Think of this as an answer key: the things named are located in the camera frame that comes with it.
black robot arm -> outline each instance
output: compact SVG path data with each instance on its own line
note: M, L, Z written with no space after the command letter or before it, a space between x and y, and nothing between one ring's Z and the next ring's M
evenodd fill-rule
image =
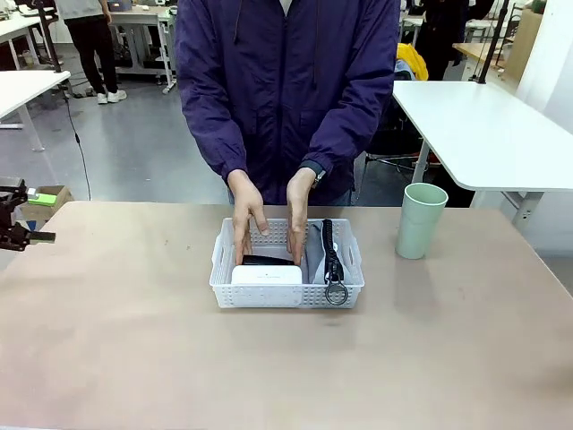
M28 201L29 193L23 179L0 177L0 249L23 251L36 242L54 242L56 233L29 231L14 221L14 210Z

basket handle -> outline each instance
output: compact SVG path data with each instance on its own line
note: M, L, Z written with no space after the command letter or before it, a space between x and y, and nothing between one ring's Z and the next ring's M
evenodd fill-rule
M213 248L213 255L211 256L211 262L213 263L213 265L215 265L215 261L217 260L217 251L219 250L220 246L221 246L221 234L219 233L217 239L215 239L215 247Z
M358 241L356 240L356 237L352 238L352 255L355 259L355 262L357 263L358 266L362 265L362 256L360 255L360 250L358 249Z

shoe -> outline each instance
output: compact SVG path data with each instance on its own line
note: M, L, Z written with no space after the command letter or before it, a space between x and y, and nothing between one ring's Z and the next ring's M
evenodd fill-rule
M127 94L125 94L124 90L117 90L116 92L109 92L107 94L107 101L109 103L117 103L125 99L127 99Z
M98 104L99 105L106 105L107 104L107 97L105 94L98 93Z

mint green cup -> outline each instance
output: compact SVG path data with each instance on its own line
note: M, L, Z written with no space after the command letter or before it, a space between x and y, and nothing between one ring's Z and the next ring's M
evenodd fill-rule
M436 185L418 183L406 187L396 243L398 255L410 260L425 256L446 202L448 194Z

black pants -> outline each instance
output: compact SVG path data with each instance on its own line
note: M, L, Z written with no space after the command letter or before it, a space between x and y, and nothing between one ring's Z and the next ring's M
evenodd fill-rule
M72 36L73 44L80 53L81 67L94 91L105 94L106 90L94 58L94 54L98 53L106 88L109 92L117 92L114 45L106 18L103 15L88 18L65 22Z
M451 57L451 45L448 37L438 31L431 31L424 23L420 29L415 50L422 56L430 75L429 81L443 81Z

